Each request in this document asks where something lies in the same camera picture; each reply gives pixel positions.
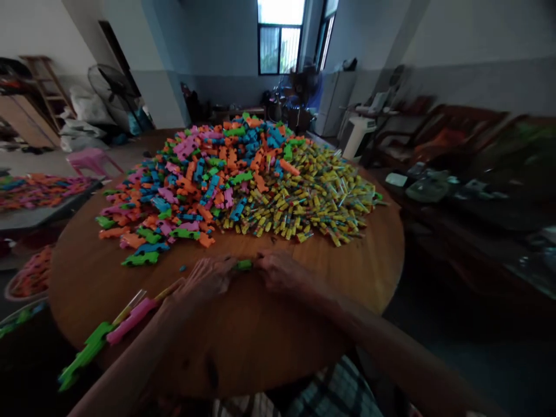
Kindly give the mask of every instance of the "plastic stool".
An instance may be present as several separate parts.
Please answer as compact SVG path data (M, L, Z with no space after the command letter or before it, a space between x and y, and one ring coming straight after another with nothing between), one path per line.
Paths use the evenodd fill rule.
M68 155L66 161L77 172L77 175L83 177L82 169L89 169L97 175L104 175L110 177L106 170L103 168L105 162L110 162L118 171L123 173L120 166L110 158L102 149L87 148L80 152L74 152Z

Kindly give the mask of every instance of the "wooden armchair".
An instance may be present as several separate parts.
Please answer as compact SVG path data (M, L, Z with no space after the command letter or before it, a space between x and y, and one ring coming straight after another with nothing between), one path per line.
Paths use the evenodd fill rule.
M430 149L432 156L452 150L466 154L474 154L484 147L482 136L502 121L507 112L476 107L445 105L436 106L413 132L385 131L380 133L370 150L366 150L361 158L362 165L370 167L374 161L379 161L385 166L406 171L412 165L415 147L432 142L446 130L458 134L458 144L453 148L436 147ZM384 140L390 136L405 136L409 140L405 144L391 143L382 146Z

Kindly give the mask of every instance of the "table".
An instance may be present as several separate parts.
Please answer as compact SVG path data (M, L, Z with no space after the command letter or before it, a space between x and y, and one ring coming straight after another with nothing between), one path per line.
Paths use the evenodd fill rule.
M53 255L51 310L60 331L79 349L98 324L112 321L139 289L156 295L180 276L187 277L199 258L226 253L254 258L263 248L286 250L330 286L376 313L382 313L394 295L403 267L404 235L396 204L378 207L368 216L365 238L340 248L318 235L295 244L280 237L272 242L267 233L256 238L216 231L210 249L181 241L156 265L139 268L120 265L129 251L120 249L117 240L98 238L94 217L107 206L101 193L91 198L70 221ZM180 273L183 264L188 269ZM105 349L100 365L107 368L139 331L135 329L126 344ZM161 392L194 397L250 394L310 375L352 346L323 317L268 293L258 273L251 271L188 320L152 381ZM217 369L216 388L211 387L207 363Z
M433 257L447 260L470 294L487 302L493 310L554 315L554 274L520 241L524 235L492 229L442 202L424 204L412 200L405 195L407 185L386 183L386 176L393 171L373 169L371 174L387 188L405 217L430 228L432 233L418 236L416 242ZM524 258L529 259L526 269L520 264ZM451 287L456 284L444 281ZM454 289L461 292L461 286Z

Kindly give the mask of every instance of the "wooden tabletop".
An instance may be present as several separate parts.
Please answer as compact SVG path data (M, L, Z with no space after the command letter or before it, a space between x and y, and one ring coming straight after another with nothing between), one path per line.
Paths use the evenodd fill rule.
M367 173L361 174L372 181ZM373 182L391 202L380 184ZM94 218L107 206L102 193L93 196L70 221L54 251L51 310L61 332L78 349L99 323L112 321L139 289L154 297L180 276L187 277L203 257L230 253L240 259L254 258L262 248L286 250L331 287L376 313L382 313L394 295L404 262L403 229L399 208L393 203L368 215L363 239L340 248L318 232L296 244L280 237L273 243L268 233L256 238L216 231L216 244L209 249L182 240L156 265L126 268L120 263L130 252L120 249L118 240L98 238ZM188 267L184 273L179 272L181 265ZM105 348L100 365L107 368L114 362L139 331L135 329L124 343ZM323 317L292 299L266 292L261 277L251 271L188 320L152 382L160 392L194 397L251 394L310 375L352 346ZM209 380L208 363L218 372L216 388Z

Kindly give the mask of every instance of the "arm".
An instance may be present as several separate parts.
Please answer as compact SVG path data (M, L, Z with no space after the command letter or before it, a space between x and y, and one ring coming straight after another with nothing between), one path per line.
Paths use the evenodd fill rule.
M388 321L338 294L289 255L262 253L267 288L286 292L327 316L362 346L377 368L388 375L428 416L505 416L483 400L457 373Z
M141 334L73 408L69 417L129 414L176 332L195 308L228 290L236 258L201 259Z

